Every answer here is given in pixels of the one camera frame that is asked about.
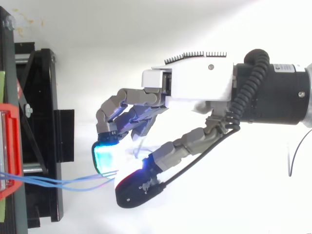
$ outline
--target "white wall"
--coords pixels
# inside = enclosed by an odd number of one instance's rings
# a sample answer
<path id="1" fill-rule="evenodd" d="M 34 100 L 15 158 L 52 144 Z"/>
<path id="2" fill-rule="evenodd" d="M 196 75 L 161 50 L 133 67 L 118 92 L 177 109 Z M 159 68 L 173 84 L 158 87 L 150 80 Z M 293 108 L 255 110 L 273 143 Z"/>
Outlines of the white wall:
<path id="1" fill-rule="evenodd" d="M 76 112 L 75 162 L 63 164 L 65 179 L 95 173 L 91 146 L 97 139 L 99 106 L 122 87 L 139 88 L 141 72 L 168 57 L 221 50 L 238 63 L 251 49 L 262 48 L 271 63 L 309 65 L 309 4 L 306 0 L 0 1 L 18 21 L 17 42 L 35 41 L 37 49 L 51 48 L 58 57 L 58 106 Z M 149 144 L 174 140 L 203 126 L 204 118 L 167 111 L 150 131 Z M 301 145 L 293 177 L 287 175 L 286 144 L 290 142 L 293 154 L 306 131 L 302 125 L 242 124 L 239 133 L 148 203 L 130 210 L 118 207 L 113 183 L 88 193 L 64 191 L 61 222 L 43 218 L 42 227 L 29 233 L 312 233 L 312 136 Z M 131 146 L 129 138 L 121 145 Z"/>

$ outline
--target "coiled black cable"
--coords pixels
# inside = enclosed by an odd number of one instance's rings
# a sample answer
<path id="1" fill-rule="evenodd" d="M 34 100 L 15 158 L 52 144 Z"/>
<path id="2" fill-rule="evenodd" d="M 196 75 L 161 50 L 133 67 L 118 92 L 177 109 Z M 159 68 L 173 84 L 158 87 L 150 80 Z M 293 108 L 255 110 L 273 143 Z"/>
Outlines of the coiled black cable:
<path id="1" fill-rule="evenodd" d="M 226 129 L 240 130 L 240 119 L 267 75 L 270 58 L 264 50 L 255 49 L 245 56 L 244 63 L 253 65 L 253 69 L 249 78 L 232 101 L 229 111 L 226 113 L 225 121 L 229 123 L 225 125 Z"/>
<path id="2" fill-rule="evenodd" d="M 253 65 L 251 75 L 239 90 L 239 93 L 234 98 L 229 111 L 226 113 L 226 122 L 229 124 L 225 125 L 225 128 L 232 129 L 230 132 L 225 134 L 223 137 L 219 138 L 215 143 L 213 143 L 207 150 L 205 150 L 200 156 L 198 156 L 193 162 L 175 174 L 173 177 L 168 179 L 166 182 L 163 182 L 162 185 L 166 187 L 172 181 L 180 177 L 183 173 L 193 167 L 198 163 L 207 153 L 209 153 L 214 147 L 220 144 L 229 136 L 233 135 L 240 130 L 240 119 L 242 118 L 244 111 L 255 96 L 258 91 L 259 86 L 261 85 L 263 79 L 266 77 L 269 65 L 270 58 L 267 52 L 260 49 L 255 49 L 250 51 L 244 58 L 244 63 Z"/>

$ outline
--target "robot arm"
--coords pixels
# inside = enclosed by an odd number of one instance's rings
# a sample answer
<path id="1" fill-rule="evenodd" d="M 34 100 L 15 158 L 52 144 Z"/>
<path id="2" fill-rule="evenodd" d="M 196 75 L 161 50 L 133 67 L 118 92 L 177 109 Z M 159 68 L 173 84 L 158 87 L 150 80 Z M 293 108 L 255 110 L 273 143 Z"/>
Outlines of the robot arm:
<path id="1" fill-rule="evenodd" d="M 184 53 L 142 74 L 143 90 L 121 89 L 97 112 L 98 142 L 118 143 L 132 130 L 145 136 L 155 118 L 168 108 L 185 107 L 201 114 L 212 110 L 205 128 L 196 128 L 167 142 L 143 160 L 143 167 L 116 187 L 119 206 L 136 207 L 156 196 L 171 181 L 157 175 L 188 155 L 193 164 L 231 134 L 240 121 L 297 124 L 312 127 L 311 68 L 270 64 L 263 50 L 249 52 L 233 66 L 225 53 Z M 128 104 L 134 105 L 121 114 Z"/>

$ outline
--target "screw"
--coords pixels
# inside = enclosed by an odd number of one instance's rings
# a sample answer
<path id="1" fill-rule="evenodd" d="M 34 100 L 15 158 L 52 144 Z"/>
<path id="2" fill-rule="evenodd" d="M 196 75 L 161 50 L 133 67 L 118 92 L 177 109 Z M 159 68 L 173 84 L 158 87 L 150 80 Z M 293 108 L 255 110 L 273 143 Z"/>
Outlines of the screw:
<path id="1" fill-rule="evenodd" d="M 31 114 L 33 113 L 33 108 L 31 108 L 29 104 L 26 104 L 24 107 L 24 111 L 25 111 L 26 117 L 29 118 Z"/>
<path id="2" fill-rule="evenodd" d="M 15 30 L 16 28 L 16 21 L 15 18 L 13 16 L 7 16 L 5 17 L 4 21 L 3 21 L 3 26 L 5 28 L 7 28 L 10 31 Z"/>
<path id="3" fill-rule="evenodd" d="M 55 54 L 51 55 L 51 61 L 52 61 L 52 63 L 56 63 L 57 62 L 57 57 L 55 56 Z"/>
<path id="4" fill-rule="evenodd" d="M 300 97 L 300 98 L 304 98 L 305 95 L 306 95 L 306 93 L 302 92 L 302 91 L 298 93 L 298 97 Z"/>

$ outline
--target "black metal frame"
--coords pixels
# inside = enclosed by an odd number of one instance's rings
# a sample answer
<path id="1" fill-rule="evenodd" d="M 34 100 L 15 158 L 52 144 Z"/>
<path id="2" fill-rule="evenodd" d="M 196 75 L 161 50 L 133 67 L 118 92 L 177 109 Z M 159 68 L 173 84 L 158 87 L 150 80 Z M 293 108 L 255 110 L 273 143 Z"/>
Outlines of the black metal frame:
<path id="1" fill-rule="evenodd" d="M 42 173 L 37 176 L 61 179 L 60 163 L 74 161 L 74 110 L 58 110 L 53 51 L 27 52 L 28 62 L 16 64 L 22 88 L 19 106 L 23 162 L 39 162 Z M 26 104 L 34 110 L 30 118 L 24 112 Z M 25 190 L 28 228 L 39 227 L 40 217 L 50 216 L 52 222 L 62 219 L 61 189 L 26 184 Z"/>

